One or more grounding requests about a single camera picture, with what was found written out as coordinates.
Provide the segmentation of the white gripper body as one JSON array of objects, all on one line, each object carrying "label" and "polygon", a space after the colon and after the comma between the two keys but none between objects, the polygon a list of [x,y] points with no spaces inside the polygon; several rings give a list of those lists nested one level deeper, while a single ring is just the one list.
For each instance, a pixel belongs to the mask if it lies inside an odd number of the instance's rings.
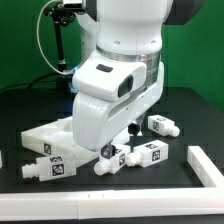
[{"label": "white gripper body", "polygon": [[161,97],[164,65],[160,54],[107,58],[94,51],[73,76],[73,136],[98,151]]}]

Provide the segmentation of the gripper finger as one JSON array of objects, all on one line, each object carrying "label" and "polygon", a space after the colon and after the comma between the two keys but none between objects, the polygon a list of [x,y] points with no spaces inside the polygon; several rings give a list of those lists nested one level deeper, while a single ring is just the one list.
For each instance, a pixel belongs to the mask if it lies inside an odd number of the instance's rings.
[{"label": "gripper finger", "polygon": [[131,123],[129,125],[129,134],[130,134],[130,152],[132,153],[134,151],[134,147],[133,147],[133,141],[132,141],[132,137],[131,136],[137,136],[138,133],[140,132],[140,126],[138,124],[135,123]]},{"label": "gripper finger", "polygon": [[111,143],[106,144],[101,149],[101,156],[104,158],[111,158],[113,156],[113,146]]}]

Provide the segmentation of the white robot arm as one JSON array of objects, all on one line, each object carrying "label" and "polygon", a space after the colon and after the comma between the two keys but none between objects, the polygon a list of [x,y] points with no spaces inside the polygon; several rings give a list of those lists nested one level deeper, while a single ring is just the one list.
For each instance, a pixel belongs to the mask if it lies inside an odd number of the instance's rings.
[{"label": "white robot arm", "polygon": [[96,48],[73,76],[75,142],[91,151],[112,140],[161,97],[163,25],[184,25],[205,0],[97,0]]}]

